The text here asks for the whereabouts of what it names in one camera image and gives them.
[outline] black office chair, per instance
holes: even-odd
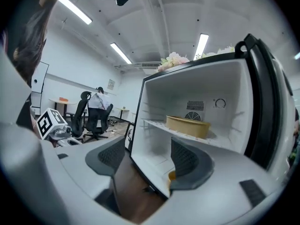
[[[85,143],[89,142],[92,139],[99,140],[99,138],[108,138],[106,136],[101,136],[108,129],[108,117],[113,109],[113,105],[110,104],[106,110],[97,109],[97,108],[89,108],[89,118],[86,124],[86,129],[90,131],[90,133],[86,133],[83,135],[89,136],[90,138],[85,141]],[[101,119],[101,127],[97,127],[98,120]]]
[[[76,113],[67,112],[67,114],[69,114],[72,117],[69,125],[72,128],[72,136],[74,136],[74,137],[80,137],[83,133],[83,130],[84,130],[83,119],[85,119],[85,116],[83,116],[83,113],[84,113],[84,109],[85,109],[88,101],[90,100],[90,95],[91,95],[91,92],[89,92],[89,91],[83,92],[80,95],[81,100],[78,103]]]

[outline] fridge door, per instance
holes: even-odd
[[[277,150],[282,146],[282,136],[289,136],[290,120],[286,109],[291,104],[292,91],[280,65],[275,62],[263,41],[248,34],[236,45],[247,48],[247,66],[253,89],[253,122],[245,155],[265,169],[269,169]]]

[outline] whiteboard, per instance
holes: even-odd
[[[44,62],[40,62],[39,65],[37,66],[31,79],[31,90],[33,92],[39,92],[39,93],[42,92],[43,83],[44,83],[44,79],[48,67],[49,64],[46,64]]]

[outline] white wall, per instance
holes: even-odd
[[[122,75],[121,83],[116,97],[116,103],[114,107],[123,108],[126,107],[128,112],[123,112],[122,119],[134,122],[135,116],[132,113],[136,113],[137,105],[140,98],[143,78],[147,75],[144,72],[129,73]],[[120,111],[116,110],[116,117],[120,117]]]
[[[118,93],[120,72],[101,60],[101,57],[82,41],[64,30],[51,28],[42,54],[42,62],[49,64],[44,82],[41,112],[54,108],[49,99],[64,97],[78,103],[80,94],[102,86],[112,103]],[[109,79],[115,81],[113,90],[108,90]],[[77,105],[68,105],[67,111],[74,113]]]

